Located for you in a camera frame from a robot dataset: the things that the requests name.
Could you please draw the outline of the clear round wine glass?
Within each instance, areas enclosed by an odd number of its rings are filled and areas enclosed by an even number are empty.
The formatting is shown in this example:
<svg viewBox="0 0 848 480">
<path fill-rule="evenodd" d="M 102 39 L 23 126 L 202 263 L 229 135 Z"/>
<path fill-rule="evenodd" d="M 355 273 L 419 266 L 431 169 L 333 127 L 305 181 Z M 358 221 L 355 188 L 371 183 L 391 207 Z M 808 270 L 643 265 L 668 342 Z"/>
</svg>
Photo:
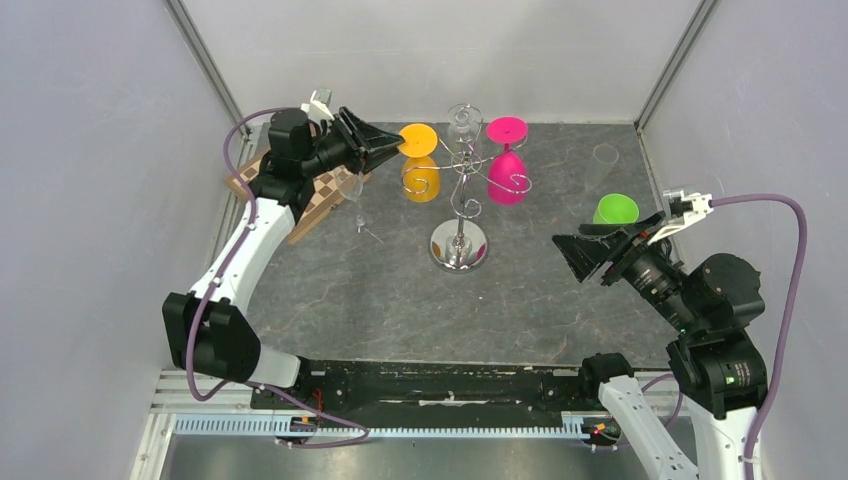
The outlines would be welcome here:
<svg viewBox="0 0 848 480">
<path fill-rule="evenodd" d="M 348 171 L 345 167 L 339 167 L 334 172 L 334 180 L 337 190 L 341 196 L 354 205 L 354 225 L 356 233 L 366 233 L 380 244 L 383 244 L 384 241 L 369 229 L 368 221 L 365 216 L 362 201 L 365 185 L 364 174 L 354 174 Z"/>
</svg>

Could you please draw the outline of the chrome wire wine glass rack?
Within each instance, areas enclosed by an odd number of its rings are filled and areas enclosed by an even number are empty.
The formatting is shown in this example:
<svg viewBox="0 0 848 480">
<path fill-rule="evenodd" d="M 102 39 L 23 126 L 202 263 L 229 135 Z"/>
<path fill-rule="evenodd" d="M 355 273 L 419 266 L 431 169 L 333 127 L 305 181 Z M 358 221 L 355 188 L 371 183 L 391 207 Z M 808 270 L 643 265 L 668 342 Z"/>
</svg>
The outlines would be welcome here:
<svg viewBox="0 0 848 480">
<path fill-rule="evenodd" d="M 486 127 L 493 120 L 486 121 L 483 117 L 478 139 L 471 151 L 451 152 L 446 145 L 447 132 L 444 136 L 436 132 L 438 145 L 431 158 L 439 170 L 440 191 L 441 175 L 444 172 L 456 174 L 457 181 L 449 199 L 453 217 L 434 228 L 428 241 L 428 253 L 438 267 L 451 273 L 469 273 L 478 269 L 490 252 L 488 236 L 475 222 L 482 214 L 483 205 L 471 195 L 470 184 L 475 178 L 484 180 L 488 195 L 487 176 L 490 166 L 502 152 L 502 147 L 491 142 L 486 135 Z M 518 154 L 526 144 L 528 134 L 519 146 L 514 147 L 515 153 Z"/>
</svg>

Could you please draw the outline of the green plastic wine glass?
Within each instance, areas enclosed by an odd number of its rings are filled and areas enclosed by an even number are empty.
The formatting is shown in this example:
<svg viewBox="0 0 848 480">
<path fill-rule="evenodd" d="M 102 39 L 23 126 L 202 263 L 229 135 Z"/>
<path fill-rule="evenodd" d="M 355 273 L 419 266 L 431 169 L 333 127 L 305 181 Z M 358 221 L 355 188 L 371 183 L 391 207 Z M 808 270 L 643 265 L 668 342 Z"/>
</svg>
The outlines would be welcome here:
<svg viewBox="0 0 848 480">
<path fill-rule="evenodd" d="M 627 195 L 610 193 L 598 202 L 593 214 L 593 224 L 630 224 L 639 219 L 637 203 Z"/>
</svg>

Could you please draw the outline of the orange plastic wine glass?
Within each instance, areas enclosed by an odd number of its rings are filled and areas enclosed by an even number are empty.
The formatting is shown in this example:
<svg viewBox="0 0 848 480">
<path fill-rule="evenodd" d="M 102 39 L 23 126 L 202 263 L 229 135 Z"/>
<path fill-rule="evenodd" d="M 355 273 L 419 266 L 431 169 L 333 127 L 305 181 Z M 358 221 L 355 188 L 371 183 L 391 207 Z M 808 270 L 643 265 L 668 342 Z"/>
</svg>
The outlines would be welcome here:
<svg viewBox="0 0 848 480">
<path fill-rule="evenodd" d="M 430 202 L 440 192 L 439 170 L 431 158 L 438 145 L 438 135 L 423 123 L 409 124 L 399 134 L 404 139 L 399 151 L 406 157 L 401 168 L 403 192 L 412 202 Z"/>
</svg>

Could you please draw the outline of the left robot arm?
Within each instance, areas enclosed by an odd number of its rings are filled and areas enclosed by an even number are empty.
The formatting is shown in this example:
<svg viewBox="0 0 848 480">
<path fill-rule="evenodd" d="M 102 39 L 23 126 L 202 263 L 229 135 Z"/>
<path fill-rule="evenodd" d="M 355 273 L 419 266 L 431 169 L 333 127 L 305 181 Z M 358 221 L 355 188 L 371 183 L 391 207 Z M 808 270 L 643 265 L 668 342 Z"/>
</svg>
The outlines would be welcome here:
<svg viewBox="0 0 848 480">
<path fill-rule="evenodd" d="M 328 120 L 301 108 L 259 111 L 270 118 L 269 151 L 258 175 L 246 183 L 247 204 L 224 250 L 186 293 L 170 293 L 162 305 L 171 359 L 188 375 L 275 386 L 291 408 L 314 393 L 306 359 L 261 343 L 246 318 L 267 264 L 302 219 L 314 196 L 315 178 L 343 167 L 367 174 L 399 153 L 402 136 L 371 125 L 342 107 Z"/>
</svg>

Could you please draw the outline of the clear ribbed flute glass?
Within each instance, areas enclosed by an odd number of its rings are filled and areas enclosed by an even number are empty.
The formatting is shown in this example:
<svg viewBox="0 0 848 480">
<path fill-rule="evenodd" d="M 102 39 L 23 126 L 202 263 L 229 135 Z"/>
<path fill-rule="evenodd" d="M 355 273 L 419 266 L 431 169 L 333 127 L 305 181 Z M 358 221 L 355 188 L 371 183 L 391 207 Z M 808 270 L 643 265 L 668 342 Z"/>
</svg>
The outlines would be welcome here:
<svg viewBox="0 0 848 480">
<path fill-rule="evenodd" d="M 596 145 L 585 162 L 582 186 L 586 193 L 597 188 L 620 159 L 619 151 L 608 143 Z"/>
</svg>

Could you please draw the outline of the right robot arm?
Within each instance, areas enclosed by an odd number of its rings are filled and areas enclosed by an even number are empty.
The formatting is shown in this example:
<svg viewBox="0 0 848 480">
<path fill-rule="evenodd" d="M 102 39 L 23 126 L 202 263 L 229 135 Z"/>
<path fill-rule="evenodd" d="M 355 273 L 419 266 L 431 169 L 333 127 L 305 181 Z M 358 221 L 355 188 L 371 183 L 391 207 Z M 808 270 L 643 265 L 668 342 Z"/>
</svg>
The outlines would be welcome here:
<svg viewBox="0 0 848 480">
<path fill-rule="evenodd" d="M 745 479 L 753 463 L 749 431 L 768 392 L 765 362 L 746 329 L 765 310 L 760 274 L 729 253 L 709 256 L 691 272 L 659 236 L 664 213 L 631 224 L 583 224 L 552 238 L 579 282 L 599 274 L 626 281 L 676 331 L 666 351 L 683 399 L 690 403 L 697 460 L 691 462 L 647 410 L 634 372 L 620 353 L 584 359 L 577 392 L 607 409 L 653 479 Z"/>
</svg>

